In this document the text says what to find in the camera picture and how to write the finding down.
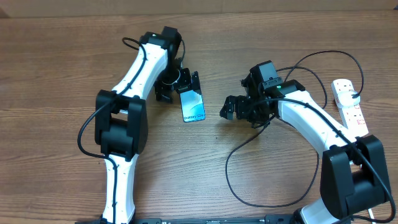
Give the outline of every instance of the wooden table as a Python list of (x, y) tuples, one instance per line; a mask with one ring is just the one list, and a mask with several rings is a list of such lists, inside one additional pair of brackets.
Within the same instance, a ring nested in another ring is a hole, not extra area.
[[(179, 29), (187, 45), (185, 66), (200, 74), (206, 120), (182, 121), (175, 103), (147, 100), (149, 137), (136, 170), (137, 217), (261, 217), (292, 213), (319, 196), (319, 180), (300, 203), (253, 208), (237, 201), (224, 175), (226, 156), (255, 134), (246, 121), (228, 121), (219, 111), (251, 67), (272, 60), (292, 66), (319, 50), (345, 50), (363, 66), (361, 107), (368, 128), (383, 143), (391, 187), (398, 198), (398, 13), (295, 12), (169, 16), (108, 16), (0, 20), (0, 223), (60, 224), (98, 218), (105, 202), (104, 161), (83, 155), (76, 136), (94, 111), (95, 96), (126, 74), (136, 52), (122, 37), (138, 39), (163, 26)], [(340, 120), (330, 83), (360, 76), (345, 55), (308, 58), (328, 91), (326, 111)], [(296, 71), (291, 78), (323, 104), (317, 80)], [(83, 136), (91, 152), (94, 125)], [(275, 205), (299, 198), (315, 170), (316, 154), (280, 121), (230, 160), (236, 193), (251, 203)], [(389, 215), (388, 203), (374, 209)]]

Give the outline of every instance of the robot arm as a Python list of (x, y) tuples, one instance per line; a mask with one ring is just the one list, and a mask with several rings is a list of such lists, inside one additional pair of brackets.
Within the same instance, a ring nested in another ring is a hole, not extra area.
[[(158, 101), (171, 103), (172, 91), (182, 93), (193, 86), (189, 69), (183, 69), (182, 59), (175, 58), (181, 41), (181, 35), (174, 28), (165, 27), (161, 34), (147, 32), (140, 38), (137, 58), (126, 76), (112, 91), (101, 90), (97, 94), (95, 141), (101, 146), (101, 153), (116, 164), (117, 170), (115, 172), (113, 163), (105, 159), (106, 205), (101, 220), (93, 223), (134, 222), (134, 171), (147, 141), (146, 99), (150, 89), (155, 86)], [(144, 59), (142, 48), (146, 61), (138, 73)], [(130, 89), (119, 95), (136, 75)], [(113, 118), (112, 114), (117, 113), (127, 114), (127, 121)]]
[(221, 117), (232, 119), (236, 112), (238, 119), (256, 124), (268, 122), (270, 115), (275, 114), (296, 128), (323, 159), (321, 198), (296, 211), (292, 223), (334, 223), (388, 201), (380, 181), (366, 166), (351, 173), (350, 161), (358, 166), (363, 161), (319, 114), (308, 107), (319, 111), (361, 151), (390, 191), (383, 146), (376, 137), (356, 137), (321, 109), (299, 82), (282, 82), (271, 61), (250, 69), (242, 86), (248, 95), (227, 97), (220, 111)]

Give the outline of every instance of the white power strip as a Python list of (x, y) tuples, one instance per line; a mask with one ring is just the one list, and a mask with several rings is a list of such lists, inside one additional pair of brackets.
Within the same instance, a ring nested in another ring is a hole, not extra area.
[[(331, 90), (336, 102), (339, 103), (338, 94), (344, 91), (354, 92), (354, 86), (353, 83), (347, 79), (338, 79), (331, 83)], [(369, 133), (359, 104), (338, 108), (338, 111), (340, 112), (344, 127), (352, 131), (355, 135), (362, 137)]]

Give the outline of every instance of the power strip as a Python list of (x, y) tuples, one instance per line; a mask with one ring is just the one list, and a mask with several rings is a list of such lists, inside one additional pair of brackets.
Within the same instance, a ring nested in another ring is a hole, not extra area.
[[(338, 94), (344, 91), (354, 92), (354, 85), (347, 79), (338, 79), (331, 83), (331, 90), (336, 103), (339, 103)], [(369, 133), (359, 104), (338, 108), (338, 111), (340, 112), (344, 127), (352, 131), (355, 135), (363, 137)]]

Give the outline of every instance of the black cable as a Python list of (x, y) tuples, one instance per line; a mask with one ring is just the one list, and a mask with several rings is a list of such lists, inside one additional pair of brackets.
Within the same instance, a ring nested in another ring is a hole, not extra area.
[(123, 37), (123, 38), (122, 38), (122, 42), (123, 42), (124, 44), (126, 44), (126, 46), (131, 47), (131, 48), (134, 49), (134, 50), (138, 50), (137, 47), (129, 45), (129, 44), (126, 42), (126, 40), (130, 40), (130, 41), (133, 41), (133, 42), (135, 42), (136, 40), (134, 40), (133, 38), (129, 38), (129, 37)]
[(287, 207), (287, 206), (290, 206), (290, 205), (294, 205), (294, 204), (296, 204), (297, 202), (301, 201), (305, 196), (307, 196), (307, 194), (309, 193), (309, 191), (310, 191), (310, 189), (311, 189), (311, 187), (312, 187), (312, 185), (313, 185), (313, 183), (314, 183), (314, 181), (315, 181), (315, 177), (317, 176), (317, 172), (318, 172), (318, 168), (319, 168), (319, 155), (318, 155), (318, 153), (317, 153), (317, 168), (315, 169), (315, 173), (314, 173), (314, 175), (313, 175), (313, 177), (312, 177), (311, 184), (310, 184), (310, 186), (308, 186), (308, 189), (305, 191), (305, 193), (304, 193), (299, 199), (295, 200), (294, 202), (290, 202), (290, 203), (287, 203), (287, 204), (284, 204), (284, 205), (255, 205), (255, 204), (251, 204), (251, 203), (245, 202), (244, 200), (240, 199), (240, 198), (236, 195), (236, 193), (235, 193), (234, 190), (232, 189), (231, 184), (230, 184), (229, 179), (228, 179), (228, 161), (229, 161), (229, 158), (230, 158), (230, 157), (232, 156), (232, 154), (233, 154), (234, 152), (236, 152), (238, 149), (242, 148), (242, 147), (245, 146), (247, 143), (249, 143), (249, 142), (251, 142), (253, 139), (255, 139), (258, 135), (260, 135), (260, 134), (268, 127), (268, 125), (271, 123), (271, 120), (273, 120), (274, 118), (275, 118), (275, 115), (273, 115), (266, 123), (263, 124), (264, 127), (263, 127), (257, 134), (255, 134), (254, 136), (252, 136), (251, 138), (249, 138), (248, 140), (246, 140), (244, 143), (242, 143), (240, 146), (238, 146), (238, 147), (236, 147), (234, 150), (232, 150), (231, 153), (229, 154), (229, 156), (228, 156), (227, 159), (226, 159), (226, 163), (225, 163), (225, 177), (226, 177), (226, 181), (227, 181), (227, 183), (228, 183), (228, 187), (229, 187), (230, 191), (232, 192), (232, 194), (236, 197), (236, 199), (238, 199), (240, 202), (242, 202), (242, 203), (245, 204), (245, 205), (249, 205), (249, 206), (257, 207), (257, 208), (280, 208), (280, 207)]
[(296, 103), (299, 105), (302, 105), (306, 108), (309, 108), (310, 110), (312, 110), (313, 112), (315, 112), (317, 115), (319, 115), (319, 117), (321, 117), (322, 120), (324, 120), (324, 122), (326, 122), (327, 125), (329, 125), (329, 127), (342, 139), (344, 140), (347, 145), (349, 145), (355, 153), (357, 153), (357, 155), (361, 158), (363, 164), (372, 172), (372, 174), (376, 177), (376, 179), (380, 182), (380, 184), (382, 185), (382, 188), (384, 190), (384, 192), (387, 195), (387, 198), (390, 201), (390, 205), (391, 205), (391, 215), (389, 218), (385, 219), (385, 220), (379, 220), (379, 219), (373, 219), (373, 218), (368, 218), (368, 217), (364, 217), (361, 215), (352, 215), (352, 218), (357, 218), (357, 219), (362, 219), (362, 220), (366, 220), (368, 222), (376, 222), (376, 223), (389, 223), (391, 221), (393, 221), (393, 219), (395, 218), (396, 215), (396, 205), (395, 205), (395, 201), (392, 198), (392, 195), (390, 193), (390, 191), (388, 190), (388, 188), (386, 187), (385, 183), (383, 182), (383, 180), (380, 178), (379, 174), (374, 170), (373, 166), (370, 164), (370, 162), (366, 159), (366, 157), (362, 154), (362, 152), (349, 140), (347, 139), (340, 130), (338, 130), (326, 117), (325, 115), (323, 115), (320, 111), (318, 111), (316, 108), (314, 108), (313, 106), (311, 106), (308, 103), (304, 103), (298, 100), (292, 100), (292, 99), (286, 99), (286, 98), (274, 98), (274, 99), (265, 99), (265, 100), (261, 100), (258, 101), (256, 103), (253, 103), (251, 105), (251, 109), (248, 111), (248, 113), (251, 112), (251, 110), (260, 104), (266, 103), (266, 102), (273, 102), (273, 101), (288, 101), (291, 103)]
[(87, 152), (86, 150), (84, 150), (83, 146), (81, 145), (81, 137), (83, 135), (84, 130), (86, 129), (86, 127), (88, 126), (88, 124), (90, 123), (90, 121), (101, 111), (103, 110), (106, 106), (108, 106), (109, 104), (111, 104), (116, 98), (118, 98), (119, 96), (123, 95), (126, 91), (128, 91), (128, 89), (131, 88), (131, 85), (134, 83), (134, 81), (136, 80), (136, 78), (138, 77), (138, 75), (140, 74), (141, 70), (144, 68), (145, 65), (145, 61), (147, 60), (147, 54), (145, 51), (144, 46), (142, 46), (142, 44), (140, 42), (138, 42), (137, 40), (134, 40), (132, 38), (128, 38), (128, 37), (123, 37), (122, 41), (124, 44), (126, 44), (127, 46), (131, 47), (132, 49), (138, 50), (137, 47), (133, 47), (129, 44), (127, 44), (125, 42), (125, 40), (130, 40), (135, 42), (136, 44), (138, 44), (141, 49), (142, 52), (144, 54), (143, 59), (142, 59), (142, 63), (141, 66), (139, 67), (136, 75), (132, 78), (132, 80), (127, 84), (127, 86), (124, 88), (124, 90), (122, 90), (120, 93), (118, 93), (114, 98), (112, 98), (111, 100), (109, 100), (107, 103), (105, 103), (102, 107), (98, 108), (90, 117), (87, 118), (87, 120), (84, 122), (84, 124), (81, 126), (80, 130), (79, 130), (79, 134), (77, 136), (77, 145), (80, 149), (80, 151), (84, 154), (86, 154), (87, 156), (91, 156), (91, 157), (95, 157), (95, 158), (100, 158), (100, 159), (107, 159), (108, 161), (110, 161), (113, 165), (113, 169), (114, 169), (114, 184), (113, 184), (113, 203), (112, 203), (112, 207), (113, 207), (113, 223), (116, 223), (116, 184), (118, 182), (118, 167), (116, 165), (116, 163), (109, 158), (109, 155), (103, 156), (103, 155), (98, 155), (98, 154), (94, 154), (91, 152)]
[(272, 119), (274, 119), (275, 117), (276, 117), (276, 115), (273, 114), (266, 122), (260, 123), (260, 124), (257, 125), (257, 126), (255, 126), (254, 123), (252, 123), (252, 124), (251, 124), (251, 128), (253, 128), (253, 129), (261, 128), (261, 127), (263, 127), (264, 125), (269, 124), (269, 122), (272, 121)]
[(285, 82), (286, 82), (287, 78), (289, 77), (289, 75), (293, 72), (293, 70), (294, 70), (295, 68), (297, 68), (297, 66), (299, 65), (299, 63), (302, 62), (302, 61), (303, 61), (304, 59), (306, 59), (307, 57), (312, 56), (312, 55), (316, 55), (316, 54), (331, 53), (331, 52), (333, 52), (333, 53), (345, 54), (345, 55), (349, 56), (350, 58), (352, 58), (352, 59), (355, 61), (356, 65), (357, 65), (358, 68), (359, 68), (359, 71), (361, 72), (362, 84), (361, 84), (361, 89), (360, 89), (360, 91), (359, 91), (357, 94), (353, 95), (353, 98), (359, 97), (359, 95), (361, 94), (361, 92), (362, 92), (362, 90), (363, 90), (363, 85), (364, 85), (364, 75), (363, 75), (362, 67), (361, 67), (361, 65), (359, 64), (359, 62), (354, 58), (354, 56), (352, 56), (351, 54), (349, 54), (349, 53), (347, 53), (347, 52), (340, 51), (340, 50), (324, 50), (324, 51), (320, 51), (320, 52), (315, 52), (315, 53), (309, 54), (309, 55), (305, 56), (304, 58), (301, 58), (301, 59), (292, 67), (292, 69), (290, 70), (290, 72), (287, 74), (287, 76), (286, 76), (286, 78), (285, 78)]
[(182, 52), (182, 56), (181, 56), (181, 63), (182, 63), (182, 61), (184, 60), (184, 58), (185, 58), (185, 42), (184, 42), (184, 40), (183, 39), (181, 39), (181, 42), (182, 42), (182, 47), (183, 47), (183, 52)]
[[(280, 68), (280, 69), (278, 69), (276, 71), (279, 72), (279, 71), (288, 70), (288, 69), (292, 69), (292, 68), (293, 67)], [(328, 93), (326, 92), (325, 86), (323, 85), (323, 83), (322, 83), (321, 79), (319, 78), (319, 76), (313, 70), (311, 70), (309, 68), (305, 68), (305, 67), (301, 67), (301, 66), (297, 66), (296, 68), (307, 70), (307, 71), (311, 72), (312, 75), (315, 76), (315, 78), (317, 78), (317, 80), (319, 81), (319, 84), (321, 84), (321, 86), (322, 86), (323, 93), (325, 94), (325, 104), (322, 106), (322, 109), (325, 109), (326, 105), (328, 104)]]
[(287, 121), (284, 121), (283, 119), (281, 119), (281, 118), (277, 118), (279, 121), (281, 121), (281, 122), (283, 122), (283, 123), (285, 123), (285, 124), (287, 124), (287, 125), (289, 125), (290, 127), (292, 127), (292, 128), (294, 128), (295, 129), (295, 127), (293, 127), (293, 125), (291, 125), (289, 122), (287, 122)]

